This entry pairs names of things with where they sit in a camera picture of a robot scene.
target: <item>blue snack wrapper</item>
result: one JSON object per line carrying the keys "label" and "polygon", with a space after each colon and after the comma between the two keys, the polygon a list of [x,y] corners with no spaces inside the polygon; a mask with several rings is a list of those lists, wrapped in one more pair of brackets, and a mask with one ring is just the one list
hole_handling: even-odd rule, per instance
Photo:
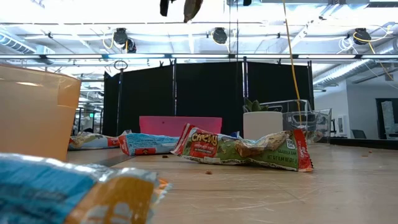
{"label": "blue snack wrapper", "polygon": [[122,152],[129,155],[165,154],[174,149],[179,137],[130,133],[119,137]]}
{"label": "blue snack wrapper", "polygon": [[171,188],[135,168],[3,153],[0,167],[0,223],[147,223]]}

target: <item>succulent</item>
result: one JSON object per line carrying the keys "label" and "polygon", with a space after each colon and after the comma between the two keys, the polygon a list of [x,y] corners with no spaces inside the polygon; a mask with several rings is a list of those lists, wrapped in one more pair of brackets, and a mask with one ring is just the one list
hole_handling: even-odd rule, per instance
{"label": "succulent", "polygon": [[258,111],[268,111],[268,105],[261,106],[258,100],[251,102],[249,99],[244,99],[244,112],[258,112]]}

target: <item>snack bar wrapper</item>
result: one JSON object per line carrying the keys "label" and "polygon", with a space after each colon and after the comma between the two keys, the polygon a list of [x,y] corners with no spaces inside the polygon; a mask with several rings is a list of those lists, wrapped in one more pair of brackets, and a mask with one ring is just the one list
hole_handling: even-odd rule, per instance
{"label": "snack bar wrapper", "polygon": [[77,136],[70,137],[68,149],[109,149],[113,147],[119,147],[117,137],[82,132]]}
{"label": "snack bar wrapper", "polygon": [[179,137],[130,133],[119,137],[122,152],[129,155],[153,155],[169,153],[175,148]]}
{"label": "snack bar wrapper", "polygon": [[214,134],[186,124],[171,152],[207,164],[259,164],[299,172],[313,170],[302,130],[269,134],[257,141]]}
{"label": "snack bar wrapper", "polygon": [[147,223],[170,184],[135,168],[0,153],[1,223]]}

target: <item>yellow cable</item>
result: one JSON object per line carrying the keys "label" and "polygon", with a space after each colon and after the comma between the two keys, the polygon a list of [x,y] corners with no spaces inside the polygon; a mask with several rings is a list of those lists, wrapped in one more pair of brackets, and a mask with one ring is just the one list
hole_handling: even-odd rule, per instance
{"label": "yellow cable", "polygon": [[[375,52],[374,49],[373,49],[372,44],[371,44],[371,43],[368,43],[368,44],[369,44],[369,46],[370,46],[370,48],[371,48],[373,54],[376,54],[376,52]],[[390,77],[391,80],[393,80],[393,77],[390,75],[390,73],[387,71],[387,69],[384,67],[384,65],[383,65],[381,62],[379,62],[379,63],[380,63],[380,65],[381,65],[381,67],[383,68],[384,72]]]}
{"label": "yellow cable", "polygon": [[294,71],[292,44],[290,43],[289,25],[287,24],[286,3],[285,3],[285,0],[282,0],[282,2],[284,3],[287,42],[289,43],[289,54],[290,54],[290,63],[292,64],[292,74],[293,74],[294,88],[296,89],[296,95],[297,95],[297,99],[298,99],[298,101],[297,101],[298,112],[301,112],[300,111],[300,93],[299,93],[299,88],[297,86],[296,73]]}
{"label": "yellow cable", "polygon": [[104,45],[104,47],[106,47],[107,49],[111,49],[111,48],[113,47],[113,37],[114,37],[114,32],[113,32],[113,34],[112,34],[111,46],[108,47],[108,46],[105,44],[105,34],[104,34],[104,38],[102,39],[102,44]]}

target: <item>pole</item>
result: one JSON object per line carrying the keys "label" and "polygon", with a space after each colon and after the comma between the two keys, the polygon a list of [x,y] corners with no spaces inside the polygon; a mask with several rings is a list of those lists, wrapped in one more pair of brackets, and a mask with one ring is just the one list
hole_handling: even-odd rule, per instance
{"label": "pole", "polygon": [[101,115],[99,116],[99,133],[102,134],[102,113],[104,109],[101,110]]}
{"label": "pole", "polygon": [[121,120],[121,116],[120,116],[120,112],[121,112],[121,102],[122,102],[122,86],[123,86],[123,72],[124,69],[126,69],[128,67],[128,64],[125,61],[119,60],[117,62],[114,63],[114,67],[115,69],[118,69],[120,71],[120,76],[119,76],[119,98],[118,98],[118,119],[116,121],[116,135],[119,136],[121,134],[120,129],[120,120]]}
{"label": "pole", "polygon": [[248,84],[248,58],[245,56],[243,57],[243,97],[249,97],[249,84]]}
{"label": "pole", "polygon": [[93,133],[94,133],[94,123],[95,123],[95,111],[93,111]]}
{"label": "pole", "polygon": [[177,59],[174,60],[173,64],[173,114],[174,116],[177,115]]}
{"label": "pole", "polygon": [[79,122],[78,122],[78,126],[77,126],[77,133],[79,133],[79,131],[80,131],[80,122],[81,122],[81,108],[79,108]]}
{"label": "pole", "polygon": [[312,78],[312,61],[307,62],[307,71],[308,71],[308,85],[310,86],[310,104],[311,109],[315,109],[315,98],[313,95],[313,78]]}

